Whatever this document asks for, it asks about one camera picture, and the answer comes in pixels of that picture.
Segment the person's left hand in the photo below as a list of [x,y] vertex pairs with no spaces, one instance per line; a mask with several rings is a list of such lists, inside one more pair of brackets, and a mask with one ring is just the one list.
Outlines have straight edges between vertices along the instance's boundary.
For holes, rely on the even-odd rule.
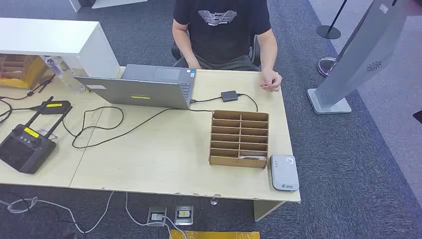
[[281,89],[282,77],[274,70],[262,70],[262,81],[260,87],[267,92],[278,92]]

